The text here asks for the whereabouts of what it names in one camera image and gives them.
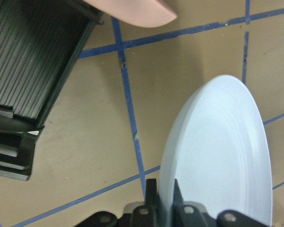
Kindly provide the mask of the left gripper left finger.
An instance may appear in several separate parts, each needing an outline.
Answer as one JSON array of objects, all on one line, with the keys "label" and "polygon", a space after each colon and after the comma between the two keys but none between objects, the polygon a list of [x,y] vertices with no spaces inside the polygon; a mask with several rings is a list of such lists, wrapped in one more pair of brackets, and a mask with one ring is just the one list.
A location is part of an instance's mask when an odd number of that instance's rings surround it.
[{"label": "left gripper left finger", "polygon": [[159,227],[157,180],[146,180],[144,201],[127,204],[123,209],[124,227]]}]

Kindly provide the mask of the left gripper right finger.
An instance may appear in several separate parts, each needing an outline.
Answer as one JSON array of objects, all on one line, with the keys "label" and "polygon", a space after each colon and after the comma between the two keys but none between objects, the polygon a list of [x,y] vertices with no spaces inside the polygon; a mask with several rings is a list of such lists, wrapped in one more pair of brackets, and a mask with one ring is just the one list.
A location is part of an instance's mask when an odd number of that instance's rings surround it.
[{"label": "left gripper right finger", "polygon": [[193,202],[185,202],[178,181],[174,183],[172,203],[172,226],[174,227],[264,227],[265,224],[238,211],[221,211],[212,218],[205,207]]}]

